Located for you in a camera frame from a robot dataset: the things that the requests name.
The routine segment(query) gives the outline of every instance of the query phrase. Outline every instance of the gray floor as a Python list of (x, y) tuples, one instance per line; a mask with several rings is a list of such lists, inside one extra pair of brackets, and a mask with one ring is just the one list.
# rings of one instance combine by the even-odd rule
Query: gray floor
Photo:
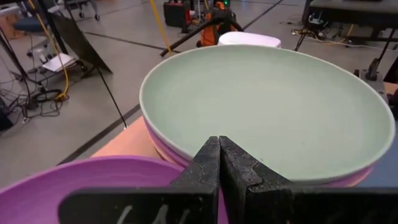
[[(277, 37), (282, 41), (283, 48), (292, 49), (298, 37), (292, 35), (290, 30), (296, 27), (284, 24), (288, 21), (299, 20), (304, 1), (283, 0), (275, 5), (277, 2), (278, 0), (232, 1), (231, 7), (242, 26), (273, 7), (246, 30)], [(156, 1), (161, 18), (163, 18), (162, 4), (163, 1)], [(143, 47), (132, 42), (155, 47), (164, 47), (164, 43), (148, 1), (98, 1), (98, 5), (101, 21), (95, 21), (92, 18), (92, 10), (85, 9), (86, 18), (78, 21), (78, 25), (113, 71), (114, 75), (106, 75), (106, 79), (122, 112), (125, 113), (138, 104), (139, 87), (149, 70), (163, 60), (159, 56), (161, 50)], [(166, 27), (165, 30), (170, 43), (181, 37), (180, 29)], [(33, 38), (34, 42), (39, 40), (39, 38)], [(192, 38), (177, 50), (194, 49), (197, 40), (198, 37)], [(30, 47), (30, 39), (24, 37), (13, 40), (11, 44), (23, 66), (30, 68), (32, 62), (25, 56), (26, 50)], [(345, 48), (306, 40), (300, 51), (353, 71), (357, 68), (366, 68), (371, 60), (380, 54), (381, 49)], [(12, 68), (2, 50), (0, 54)], [(380, 72), (386, 73), (396, 56), (396, 52), (388, 51), (381, 63)], [(7, 70), (0, 62), (0, 82), (8, 80)], [(49, 86), (62, 88), (62, 76), (54, 78)], [(3, 84), (1, 87), (11, 88), (11, 84)], [(20, 89), (23, 89), (21, 84), (15, 83), (13, 91), (19, 92)], [(70, 88), (69, 96), (70, 99), (62, 107), (59, 117), (34, 118), (27, 124), (19, 121), (15, 128), (0, 137), (0, 187), (57, 165), (119, 118), (99, 76), (76, 82)], [(128, 119), (128, 123), (132, 123), (140, 113), (138, 111)], [(123, 127), (118, 126), (80, 158), (89, 157), (122, 130)], [(379, 181), (380, 178), (382, 177), (373, 177), (372, 183)], [(398, 185), (398, 180), (387, 183), (387, 185), (393, 184)]]

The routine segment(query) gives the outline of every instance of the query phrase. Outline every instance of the black floor line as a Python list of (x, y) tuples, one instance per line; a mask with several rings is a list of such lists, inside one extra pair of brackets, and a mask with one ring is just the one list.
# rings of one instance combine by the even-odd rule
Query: black floor line
[[(231, 2), (248, 2), (248, 3), (258, 3), (258, 4), (275, 4), (272, 2), (257, 2), (257, 1), (246, 1), (246, 0), (230, 0)], [(299, 6), (298, 4), (284, 4), (279, 3), (280, 6)]]
[[(136, 5), (133, 5), (133, 6), (125, 7), (125, 8), (122, 8), (122, 9), (117, 9), (117, 10), (110, 11), (110, 12), (105, 12), (104, 14), (100, 14), (99, 17), (106, 16), (106, 15), (109, 15), (109, 14), (112, 14), (112, 13), (115, 13), (115, 12), (120, 12), (120, 11), (123, 11), (123, 10), (126, 10), (126, 9), (131, 9), (131, 8), (143, 5), (145, 3), (148, 3), (148, 2), (150, 2), (150, 1), (142, 2), (140, 4), (136, 4)], [(94, 16), (90, 16), (90, 17), (87, 17), (87, 18), (80, 19), (80, 20), (76, 21), (76, 23), (81, 22), (81, 21), (86, 21), (86, 20), (92, 19), (92, 18), (94, 18)]]
[(273, 6), (271, 6), (269, 9), (265, 10), (263, 13), (260, 14), (260, 16), (257, 16), (254, 18), (252, 21), (250, 21), (246, 26), (243, 27), (243, 30), (246, 30), (249, 26), (253, 25), (257, 20), (259, 20), (262, 16), (267, 14), (269, 11), (271, 11), (273, 8), (278, 6), (283, 0), (279, 0), (279, 2), (275, 3)]
[[(131, 110), (129, 110), (127, 113), (123, 115), (124, 119), (129, 119), (132, 115), (137, 113), (141, 109), (140, 104), (136, 105), (133, 107)], [(109, 125), (107, 128), (105, 128), (102, 132), (98, 133), (96, 136), (91, 138), (88, 142), (84, 143), (84, 145), (80, 146), (75, 152), (70, 154), (68, 157), (64, 158), (60, 163), (57, 164), (61, 165), (67, 162), (74, 161), (82, 155), (84, 152), (86, 152), (90, 147), (94, 146), (95, 143), (97, 143), (99, 140), (104, 138), (107, 134), (109, 134), (111, 131), (113, 131), (115, 128), (117, 128), (119, 125), (123, 124), (123, 121), (121, 118), (117, 119), (115, 122), (113, 122), (111, 125)]]
[[(89, 34), (89, 35), (95, 35), (95, 36), (98, 36), (98, 37), (104, 37), (104, 38), (108, 38), (108, 39), (112, 39), (112, 40), (117, 40), (117, 41), (129, 43), (129, 44), (135, 44), (135, 45), (140, 45), (140, 46), (143, 46), (143, 47), (149, 47), (149, 48), (157, 49), (157, 50), (165, 50), (166, 49), (166, 48), (154, 46), (154, 45), (151, 45), (151, 44), (144, 44), (144, 43), (135, 42), (135, 41), (131, 41), (131, 40), (120, 39), (120, 38), (117, 38), (117, 37), (110, 37), (110, 36), (103, 35), (103, 34), (95, 34), (95, 33), (92, 33), (92, 32), (84, 32), (84, 33), (85, 34)], [(178, 50), (173, 50), (172, 52), (181, 53)]]

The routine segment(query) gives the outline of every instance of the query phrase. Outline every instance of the sage green plate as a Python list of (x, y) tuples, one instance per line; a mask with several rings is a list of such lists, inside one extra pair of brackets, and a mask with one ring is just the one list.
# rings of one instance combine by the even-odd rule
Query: sage green plate
[(365, 82), (290, 50), (205, 47), (156, 66), (140, 90), (150, 128), (186, 159), (225, 135), (294, 182), (322, 183), (376, 162), (394, 118)]

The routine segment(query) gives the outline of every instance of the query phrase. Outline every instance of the white container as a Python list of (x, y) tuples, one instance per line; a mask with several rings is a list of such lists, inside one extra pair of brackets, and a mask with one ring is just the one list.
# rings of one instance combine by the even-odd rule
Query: white container
[(218, 45), (247, 44), (281, 48), (278, 38), (247, 32), (228, 32), (218, 40)]

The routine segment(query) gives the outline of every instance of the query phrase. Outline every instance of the purple plate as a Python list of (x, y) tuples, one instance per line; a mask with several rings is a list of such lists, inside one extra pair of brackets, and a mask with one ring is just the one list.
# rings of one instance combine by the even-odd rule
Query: purple plate
[[(166, 145), (157, 135), (151, 130), (147, 122), (145, 121), (145, 125), (147, 126), (148, 133), (150, 138), (153, 140), (156, 146), (160, 147), (160, 150), (162, 150), (164, 153), (166, 153), (171, 159), (173, 159), (177, 164), (187, 167), (189, 164), (189, 161), (183, 158), (182, 156), (178, 155), (175, 151), (173, 151), (170, 146)], [(373, 170), (373, 165), (370, 165), (369, 167), (360, 170), (354, 174), (348, 175), (342, 179), (335, 180), (329, 183), (325, 183), (322, 185), (329, 186), (329, 187), (351, 187), (353, 183), (358, 184), (362, 179), (364, 179), (364, 176), (368, 175), (371, 171)]]
[[(56, 224), (59, 203), (74, 190), (166, 186), (182, 170), (169, 162), (139, 156), (99, 157), (57, 166), (0, 191), (0, 223)], [(227, 224), (225, 207), (220, 205), (218, 223)]]

